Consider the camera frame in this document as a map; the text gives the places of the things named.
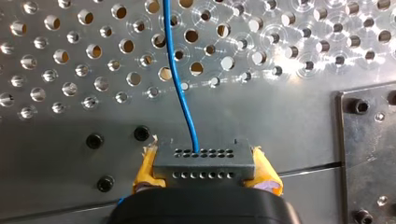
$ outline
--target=metal plate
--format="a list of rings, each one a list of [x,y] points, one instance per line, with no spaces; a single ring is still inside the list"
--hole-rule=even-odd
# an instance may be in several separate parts
[[[158,12],[150,14],[146,8],[155,0],[86,0],[72,1],[70,6],[66,0],[34,2],[37,9],[25,1],[0,0],[0,94],[9,93],[14,100],[10,105],[4,94],[1,102],[10,106],[0,106],[0,217],[106,202],[128,194],[145,145],[132,138],[137,125],[150,127],[160,140],[190,143],[172,81],[158,75],[168,66],[165,48],[157,49],[151,41],[163,34],[161,3]],[[339,161],[332,92],[394,79],[390,71],[395,66],[395,43],[379,36],[384,30],[394,35],[395,5],[383,0],[379,7],[377,0],[356,2],[359,11],[348,15],[346,0],[195,0],[188,8],[173,1],[176,49],[184,51],[178,68],[189,84],[186,95],[200,140],[223,147],[235,138],[248,139],[253,146],[263,146],[279,172]],[[127,10],[120,20],[113,16],[119,5]],[[354,12],[348,6],[348,12]],[[200,19],[206,9],[209,21]],[[92,23],[82,24],[91,20],[89,12]],[[49,30],[57,26],[51,24],[56,21],[51,15],[60,20],[56,31]],[[295,22],[287,24],[293,16]],[[140,33],[137,21],[146,28]],[[217,34],[222,23],[231,30],[225,38]],[[112,36],[102,37],[105,26],[111,27]],[[192,44],[184,39],[190,29],[198,32]],[[77,43],[70,32],[79,34]],[[273,44],[276,35],[279,41]],[[361,40],[356,48],[348,46],[353,35]],[[43,39],[48,45],[41,49]],[[133,52],[121,52],[123,39],[134,42]],[[322,40],[329,43],[328,52],[317,51],[327,47]],[[92,59],[97,53],[92,45],[101,48],[100,58]],[[211,56],[205,52],[210,45],[216,49]],[[294,57],[293,46],[298,54],[288,58],[290,53]],[[68,54],[65,64],[59,49]],[[141,60],[143,56],[151,58],[151,65],[146,66],[149,59]],[[231,69],[227,60],[221,64],[225,57],[233,58]],[[119,70],[109,69],[111,60],[120,62]],[[190,71],[195,62],[204,68],[199,76]],[[76,73],[82,64],[89,67],[85,77],[81,66]],[[45,72],[52,69],[58,76],[48,83],[52,73]],[[132,73],[140,75],[139,85],[128,83]],[[67,96],[74,94],[70,82],[78,88],[74,96]],[[159,95],[153,97],[156,90]],[[125,95],[119,92],[128,96],[123,104],[119,102]],[[95,151],[86,148],[90,133],[102,134],[104,146]],[[94,187],[102,175],[116,179],[107,194]]]
[[[348,223],[361,209],[374,223],[396,222],[395,91],[388,84],[342,94]],[[356,99],[369,106],[366,113],[351,113]]]

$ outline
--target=gray terminal block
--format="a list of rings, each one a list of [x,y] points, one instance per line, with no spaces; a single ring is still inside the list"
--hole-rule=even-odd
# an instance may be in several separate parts
[[[153,165],[155,178],[167,187],[243,186],[254,178],[254,160],[248,141],[224,147],[204,147],[194,153],[191,147],[160,143]]]

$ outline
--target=wire insulation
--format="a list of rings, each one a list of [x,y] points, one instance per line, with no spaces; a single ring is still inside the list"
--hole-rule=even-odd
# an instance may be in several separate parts
[[[199,153],[200,148],[199,148],[197,132],[195,131],[195,126],[194,126],[194,122],[192,121],[189,106],[187,105],[186,98],[184,97],[183,90],[181,89],[180,86],[180,79],[178,77],[176,62],[174,58],[175,50],[174,50],[172,28],[171,28],[171,0],[163,0],[163,23],[165,27],[166,48],[168,50],[168,60],[172,72],[172,79],[175,84],[178,100],[180,101],[180,105],[183,110],[184,117],[187,121],[187,125],[189,126],[192,148],[195,153]]]

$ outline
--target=perforated metal sheet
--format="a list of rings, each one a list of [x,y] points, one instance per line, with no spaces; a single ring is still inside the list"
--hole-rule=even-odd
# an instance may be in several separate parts
[[[248,139],[279,172],[339,161],[332,93],[392,81],[395,68],[393,1],[347,2],[173,1],[177,64],[200,140],[222,147]],[[150,14],[152,3],[0,1],[0,217],[128,194],[146,144],[133,139],[137,125],[160,140],[190,142],[172,81],[158,74],[168,63],[165,48],[152,44],[163,35],[161,3]],[[126,15],[116,19],[121,6]],[[230,28],[224,38],[222,23]],[[107,26],[112,35],[103,37]],[[194,43],[185,40],[191,29]],[[128,40],[134,49],[123,53]],[[102,134],[104,146],[88,149],[90,133]],[[102,175],[116,179],[107,194],[94,187]]]

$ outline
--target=black screw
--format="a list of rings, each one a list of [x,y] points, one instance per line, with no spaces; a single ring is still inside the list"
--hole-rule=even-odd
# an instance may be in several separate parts
[[[99,179],[96,187],[102,192],[109,192],[114,185],[114,178],[109,175],[104,175]]]
[[[99,133],[92,133],[87,137],[85,143],[91,149],[98,149],[105,142],[105,138]]]
[[[146,126],[138,126],[134,130],[134,138],[137,141],[144,142],[149,139],[149,128]]]
[[[355,220],[359,224],[372,224],[373,216],[370,215],[370,213],[367,212],[366,210],[360,210],[355,214]]]
[[[359,115],[367,113],[369,108],[369,103],[365,100],[356,100],[353,105],[353,111]]]

